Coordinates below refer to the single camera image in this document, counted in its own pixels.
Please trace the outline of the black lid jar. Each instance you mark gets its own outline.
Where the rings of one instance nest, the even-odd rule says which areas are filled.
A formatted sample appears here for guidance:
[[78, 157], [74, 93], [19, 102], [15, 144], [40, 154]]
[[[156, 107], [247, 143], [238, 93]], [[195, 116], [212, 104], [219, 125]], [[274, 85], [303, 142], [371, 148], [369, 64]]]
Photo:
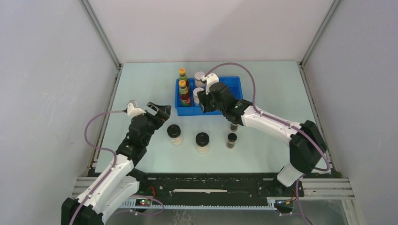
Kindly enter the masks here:
[[195, 137], [196, 150], [199, 153], [205, 154], [209, 151], [210, 138], [205, 132], [200, 132]]
[[177, 124], [169, 125], [167, 128], [167, 134], [173, 145], [180, 145], [183, 142], [181, 128]]

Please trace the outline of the silver lid jar front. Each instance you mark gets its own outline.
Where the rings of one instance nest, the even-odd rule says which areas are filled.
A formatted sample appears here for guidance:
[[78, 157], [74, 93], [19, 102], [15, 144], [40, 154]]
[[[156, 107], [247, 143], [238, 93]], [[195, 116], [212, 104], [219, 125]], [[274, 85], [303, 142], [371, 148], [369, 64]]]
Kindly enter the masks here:
[[199, 97], [198, 97], [198, 93], [200, 91], [204, 91], [204, 89], [202, 87], [196, 87], [193, 90], [193, 92], [192, 92], [192, 94], [193, 94], [193, 102], [194, 102], [195, 106], [199, 106], [199, 104], [200, 104]]

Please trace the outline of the silver lid jar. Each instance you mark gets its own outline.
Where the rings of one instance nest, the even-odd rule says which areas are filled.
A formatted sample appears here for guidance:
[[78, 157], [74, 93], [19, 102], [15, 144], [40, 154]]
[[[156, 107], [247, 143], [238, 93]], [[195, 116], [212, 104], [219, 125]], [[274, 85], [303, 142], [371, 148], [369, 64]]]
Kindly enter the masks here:
[[196, 87], [193, 90], [193, 92], [192, 92], [192, 94], [193, 94], [193, 102], [194, 102], [195, 106], [199, 106], [199, 104], [200, 104], [199, 97], [198, 97], [198, 93], [200, 91], [204, 91], [204, 89], [202, 87]]
[[195, 73], [195, 75], [194, 75], [195, 87], [205, 88], [206, 83], [201, 80], [201, 78], [204, 75], [205, 75], [205, 73], [202, 72], [202, 71], [198, 71], [198, 72]]

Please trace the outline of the red sauce bottle yellow cap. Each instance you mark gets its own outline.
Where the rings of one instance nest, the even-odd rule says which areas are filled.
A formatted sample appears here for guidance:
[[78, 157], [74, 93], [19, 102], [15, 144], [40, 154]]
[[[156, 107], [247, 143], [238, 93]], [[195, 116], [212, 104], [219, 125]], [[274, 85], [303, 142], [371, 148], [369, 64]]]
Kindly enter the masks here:
[[183, 107], [191, 106], [190, 92], [189, 92], [189, 87], [188, 87], [186, 81], [180, 80], [178, 82], [178, 85], [179, 85], [179, 98], [180, 98], [181, 105]]

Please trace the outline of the small dark bottle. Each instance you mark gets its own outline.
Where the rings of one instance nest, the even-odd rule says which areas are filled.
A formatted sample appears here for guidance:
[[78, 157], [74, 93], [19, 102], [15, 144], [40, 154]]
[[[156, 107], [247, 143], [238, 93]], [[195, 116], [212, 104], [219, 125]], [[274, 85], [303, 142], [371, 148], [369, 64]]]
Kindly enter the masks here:
[[238, 127], [239, 127], [239, 124], [231, 123], [231, 125], [230, 125], [230, 131], [231, 131], [231, 132], [236, 132], [236, 131], [238, 130]]
[[237, 140], [237, 135], [235, 133], [229, 133], [226, 142], [227, 148], [229, 149], [234, 148], [236, 140]]

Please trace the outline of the small dark bottle front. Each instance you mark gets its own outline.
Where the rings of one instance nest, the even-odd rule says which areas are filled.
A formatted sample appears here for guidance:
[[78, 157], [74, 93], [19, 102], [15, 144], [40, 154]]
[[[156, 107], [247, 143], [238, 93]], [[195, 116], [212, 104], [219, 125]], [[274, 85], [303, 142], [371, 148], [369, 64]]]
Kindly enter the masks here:
[[226, 142], [227, 148], [229, 149], [234, 148], [236, 140], [237, 140], [237, 135], [235, 133], [229, 133]]

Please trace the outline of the red sauce bottle green label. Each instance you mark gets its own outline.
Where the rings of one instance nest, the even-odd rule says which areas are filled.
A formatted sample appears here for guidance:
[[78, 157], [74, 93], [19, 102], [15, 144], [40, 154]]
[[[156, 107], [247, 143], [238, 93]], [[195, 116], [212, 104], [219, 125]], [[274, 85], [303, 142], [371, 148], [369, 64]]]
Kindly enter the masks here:
[[180, 68], [179, 69], [179, 80], [180, 81], [184, 80], [186, 85], [189, 86], [189, 80], [188, 80], [185, 68]]

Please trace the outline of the black lid jar front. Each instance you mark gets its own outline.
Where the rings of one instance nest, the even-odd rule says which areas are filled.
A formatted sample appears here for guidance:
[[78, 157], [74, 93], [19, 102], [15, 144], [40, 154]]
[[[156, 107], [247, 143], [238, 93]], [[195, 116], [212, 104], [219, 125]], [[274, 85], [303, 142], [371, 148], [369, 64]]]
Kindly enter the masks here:
[[195, 137], [196, 150], [199, 153], [205, 154], [209, 151], [210, 138], [205, 132], [200, 132]]

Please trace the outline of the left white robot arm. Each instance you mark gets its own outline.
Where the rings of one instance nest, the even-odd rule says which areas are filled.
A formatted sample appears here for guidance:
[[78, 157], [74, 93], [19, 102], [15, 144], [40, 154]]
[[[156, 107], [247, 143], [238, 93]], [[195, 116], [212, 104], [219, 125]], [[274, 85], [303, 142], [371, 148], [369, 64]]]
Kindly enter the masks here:
[[119, 206], [130, 196], [143, 195], [148, 182], [129, 175], [147, 152], [147, 146], [156, 130], [170, 118], [170, 105], [148, 102], [155, 111], [150, 114], [131, 100], [126, 109], [130, 125], [112, 161], [97, 179], [75, 199], [67, 198], [61, 206], [63, 225], [104, 225]]

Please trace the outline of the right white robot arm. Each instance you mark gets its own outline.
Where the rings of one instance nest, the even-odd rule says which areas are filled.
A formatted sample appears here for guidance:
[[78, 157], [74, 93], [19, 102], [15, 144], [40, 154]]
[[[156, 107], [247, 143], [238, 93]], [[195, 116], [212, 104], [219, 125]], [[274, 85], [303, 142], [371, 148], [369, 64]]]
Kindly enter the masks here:
[[273, 183], [273, 190], [279, 196], [287, 195], [292, 184], [316, 169], [321, 159], [328, 160], [327, 145], [317, 125], [310, 120], [296, 123], [260, 111], [252, 102], [236, 99], [222, 82], [199, 91], [198, 99], [203, 113], [219, 111], [232, 124], [257, 129], [288, 145], [289, 162]]

